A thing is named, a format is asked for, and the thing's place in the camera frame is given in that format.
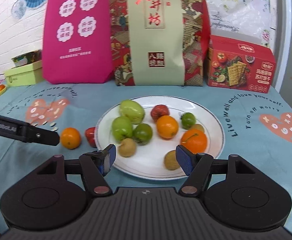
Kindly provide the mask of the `orange with stem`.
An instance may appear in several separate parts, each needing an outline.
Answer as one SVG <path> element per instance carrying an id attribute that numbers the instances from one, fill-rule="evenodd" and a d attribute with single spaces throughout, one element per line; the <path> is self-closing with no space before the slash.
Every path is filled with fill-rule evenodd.
<path id="1" fill-rule="evenodd" d="M 208 139 L 205 133 L 194 128 L 186 131 L 183 134 L 180 140 L 180 144 L 193 154 L 205 153 Z"/>

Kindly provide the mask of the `brown kiwi fruit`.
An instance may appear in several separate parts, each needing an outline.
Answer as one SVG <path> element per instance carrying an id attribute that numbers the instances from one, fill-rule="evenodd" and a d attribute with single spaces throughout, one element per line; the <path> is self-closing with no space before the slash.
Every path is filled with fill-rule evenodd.
<path id="1" fill-rule="evenodd" d="M 167 170 L 176 170 L 180 168 L 178 161 L 176 160 L 176 151 L 169 151 L 164 157 L 164 166 Z"/>

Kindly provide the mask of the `small orange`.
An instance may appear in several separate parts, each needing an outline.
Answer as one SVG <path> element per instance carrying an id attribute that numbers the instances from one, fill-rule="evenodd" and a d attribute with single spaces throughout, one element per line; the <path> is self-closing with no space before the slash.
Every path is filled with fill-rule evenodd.
<path id="1" fill-rule="evenodd" d="M 60 136 L 60 142 L 63 147 L 74 150 L 75 148 L 78 148 L 81 145 L 81 134 L 79 131 L 75 128 L 68 127 L 62 130 L 61 136 Z"/>

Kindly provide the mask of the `small brown longan fruit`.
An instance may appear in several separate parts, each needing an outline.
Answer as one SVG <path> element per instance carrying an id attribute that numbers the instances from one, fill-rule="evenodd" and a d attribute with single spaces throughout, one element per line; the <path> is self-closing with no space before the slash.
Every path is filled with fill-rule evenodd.
<path id="1" fill-rule="evenodd" d="M 124 139 L 118 147 L 119 154 L 125 158 L 133 156 L 136 149 L 136 143 L 131 138 Z"/>

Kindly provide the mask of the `dark green lime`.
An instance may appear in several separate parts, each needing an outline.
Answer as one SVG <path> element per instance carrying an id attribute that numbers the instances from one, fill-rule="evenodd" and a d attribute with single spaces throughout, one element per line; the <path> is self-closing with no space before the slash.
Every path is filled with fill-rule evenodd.
<path id="1" fill-rule="evenodd" d="M 153 129 L 150 125 L 141 123 L 136 126 L 133 131 L 133 138 L 136 143 L 140 145 L 146 145 L 153 137 Z"/>
<path id="2" fill-rule="evenodd" d="M 182 128 L 189 130 L 193 125 L 196 124 L 196 118 L 194 114 L 187 112 L 181 115 Z"/>

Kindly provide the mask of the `large orange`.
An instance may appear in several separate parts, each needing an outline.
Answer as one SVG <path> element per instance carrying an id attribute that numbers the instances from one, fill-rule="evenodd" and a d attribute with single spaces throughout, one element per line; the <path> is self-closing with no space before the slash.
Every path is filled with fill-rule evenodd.
<path id="1" fill-rule="evenodd" d="M 164 115 L 157 120 L 156 128 L 160 137 L 172 139 L 179 131 L 179 124 L 172 116 Z"/>

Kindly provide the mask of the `light green pear fruit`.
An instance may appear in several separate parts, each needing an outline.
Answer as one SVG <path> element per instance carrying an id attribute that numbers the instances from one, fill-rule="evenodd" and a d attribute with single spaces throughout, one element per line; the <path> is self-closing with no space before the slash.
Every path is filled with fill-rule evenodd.
<path id="1" fill-rule="evenodd" d="M 119 105 L 119 113 L 129 118 L 135 125 L 141 124 L 145 117 L 143 107 L 133 100 L 123 100 Z"/>

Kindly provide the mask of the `red apple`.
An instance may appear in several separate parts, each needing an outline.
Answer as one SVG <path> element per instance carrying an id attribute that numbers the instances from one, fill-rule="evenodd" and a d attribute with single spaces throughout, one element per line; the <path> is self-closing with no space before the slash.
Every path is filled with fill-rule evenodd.
<path id="1" fill-rule="evenodd" d="M 150 112 L 150 115 L 154 122 L 165 115 L 170 115 L 169 108 L 166 105 L 156 105 Z"/>

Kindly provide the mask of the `light green box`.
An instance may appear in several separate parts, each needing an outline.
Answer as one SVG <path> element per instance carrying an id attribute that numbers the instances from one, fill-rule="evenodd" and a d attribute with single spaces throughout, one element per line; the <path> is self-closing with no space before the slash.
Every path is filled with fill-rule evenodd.
<path id="1" fill-rule="evenodd" d="M 6 70 L 4 76 L 9 87 L 35 85 L 44 81 L 41 61 Z"/>

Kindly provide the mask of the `white round plate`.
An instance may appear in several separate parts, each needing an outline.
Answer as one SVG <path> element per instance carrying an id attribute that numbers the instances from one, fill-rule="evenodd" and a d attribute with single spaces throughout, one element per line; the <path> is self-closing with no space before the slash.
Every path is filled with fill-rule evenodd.
<path id="1" fill-rule="evenodd" d="M 150 112 L 153 107 L 159 104 L 169 108 L 170 115 L 180 121 L 183 113 L 190 112 L 196 117 L 196 122 L 201 124 L 207 136 L 207 147 L 205 152 L 218 158 L 225 146 L 225 132 L 219 119 L 207 108 L 199 103 L 178 98 L 175 96 L 141 96 L 133 98 L 145 110 L 144 123 L 153 129 L 153 137 L 144 146 L 137 146 L 132 157 L 122 157 L 117 155 L 114 162 L 115 168 L 129 175 L 149 179 L 149 180 L 174 180 L 185 178 L 185 173 L 181 168 L 174 171 L 167 170 L 164 166 L 164 156 L 174 150 L 185 133 L 185 129 L 179 128 L 177 135 L 172 139 L 161 138 L 156 129 L 156 125 L 151 118 Z"/>

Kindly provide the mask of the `red cracker box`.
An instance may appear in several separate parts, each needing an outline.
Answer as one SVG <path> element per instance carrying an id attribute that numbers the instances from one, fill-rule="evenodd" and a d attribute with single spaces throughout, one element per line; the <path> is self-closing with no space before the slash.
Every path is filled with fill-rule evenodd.
<path id="1" fill-rule="evenodd" d="M 205 59 L 208 86 L 267 93 L 275 70 L 275 57 L 269 48 L 211 35 Z"/>

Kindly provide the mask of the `magenta tote bag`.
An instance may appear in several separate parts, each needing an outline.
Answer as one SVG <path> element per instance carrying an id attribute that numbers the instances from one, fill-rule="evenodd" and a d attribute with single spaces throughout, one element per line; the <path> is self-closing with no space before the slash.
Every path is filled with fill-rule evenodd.
<path id="1" fill-rule="evenodd" d="M 112 78 L 109 0 L 48 0 L 42 69 L 52 84 Z"/>

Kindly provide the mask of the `small blue paper fan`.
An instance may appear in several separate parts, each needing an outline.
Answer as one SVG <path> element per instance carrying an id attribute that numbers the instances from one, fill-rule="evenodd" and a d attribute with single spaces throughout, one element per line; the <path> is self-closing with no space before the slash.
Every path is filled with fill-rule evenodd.
<path id="1" fill-rule="evenodd" d="M 11 9 L 11 15 L 14 19 L 20 20 L 27 10 L 27 3 L 25 0 L 17 0 Z"/>

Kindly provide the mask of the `patterned liquor gift bag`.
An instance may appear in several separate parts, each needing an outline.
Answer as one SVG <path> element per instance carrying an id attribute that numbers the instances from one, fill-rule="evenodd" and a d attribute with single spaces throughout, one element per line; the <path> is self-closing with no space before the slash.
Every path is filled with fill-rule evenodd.
<path id="1" fill-rule="evenodd" d="M 206 0 L 109 0 L 119 86 L 201 86 L 210 38 Z"/>

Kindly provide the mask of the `floral plastic sheet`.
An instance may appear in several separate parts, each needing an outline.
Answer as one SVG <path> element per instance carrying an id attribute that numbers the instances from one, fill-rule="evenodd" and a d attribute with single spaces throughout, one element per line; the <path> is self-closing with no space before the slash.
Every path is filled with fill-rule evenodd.
<path id="1" fill-rule="evenodd" d="M 269 0 L 206 0 L 212 29 L 247 35 L 269 47 Z"/>

